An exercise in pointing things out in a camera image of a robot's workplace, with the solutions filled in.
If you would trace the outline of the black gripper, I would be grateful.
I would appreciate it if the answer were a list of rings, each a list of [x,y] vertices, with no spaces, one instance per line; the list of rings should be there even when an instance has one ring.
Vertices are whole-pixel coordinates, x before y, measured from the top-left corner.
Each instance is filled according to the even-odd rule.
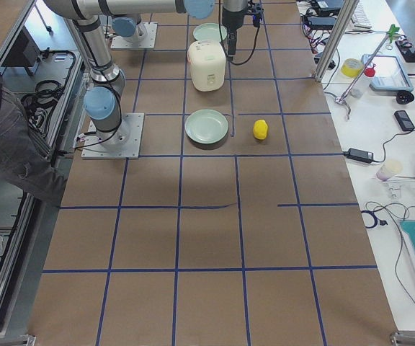
[[[222,25],[227,29],[227,59],[233,60],[236,55],[237,30],[244,25],[244,18],[252,17],[254,27],[260,27],[262,6],[258,2],[247,0],[225,0],[222,4]]]

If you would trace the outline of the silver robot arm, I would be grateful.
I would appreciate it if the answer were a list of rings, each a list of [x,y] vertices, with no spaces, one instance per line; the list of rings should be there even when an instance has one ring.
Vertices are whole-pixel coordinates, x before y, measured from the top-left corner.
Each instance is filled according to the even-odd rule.
[[[112,29],[118,36],[129,42],[142,41],[147,35],[140,14],[114,16],[112,18]]]
[[[215,1],[47,1],[45,4],[65,19],[89,68],[92,86],[86,91],[83,106],[96,133],[89,136],[90,144],[81,147],[81,155],[87,159],[138,158],[144,115],[122,112],[120,99],[125,76],[112,60],[99,17],[113,18],[114,31],[137,43],[149,35],[149,25],[141,21],[142,14],[177,13],[205,19],[212,14]]]

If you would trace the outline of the green plate near arm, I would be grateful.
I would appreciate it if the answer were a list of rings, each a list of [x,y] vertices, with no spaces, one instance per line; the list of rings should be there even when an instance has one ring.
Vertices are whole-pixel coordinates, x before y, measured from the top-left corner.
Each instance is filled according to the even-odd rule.
[[[218,23],[203,23],[193,30],[195,40],[217,40],[223,42],[227,38],[227,29]]]
[[[214,144],[226,136],[228,121],[216,110],[197,110],[185,120],[184,130],[188,138],[196,143]]]

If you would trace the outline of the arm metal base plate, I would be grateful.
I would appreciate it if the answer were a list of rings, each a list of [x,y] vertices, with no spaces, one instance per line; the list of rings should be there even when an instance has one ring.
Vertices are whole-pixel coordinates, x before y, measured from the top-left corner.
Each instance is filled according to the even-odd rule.
[[[153,49],[156,44],[156,22],[134,23],[128,18],[115,18],[112,29],[115,36],[112,39],[112,50],[143,50]]]
[[[117,132],[107,140],[112,133],[97,132],[95,125],[90,120],[88,131],[92,131],[94,134],[86,137],[81,158],[138,159],[143,124],[143,113],[125,113],[122,115],[122,122]]]

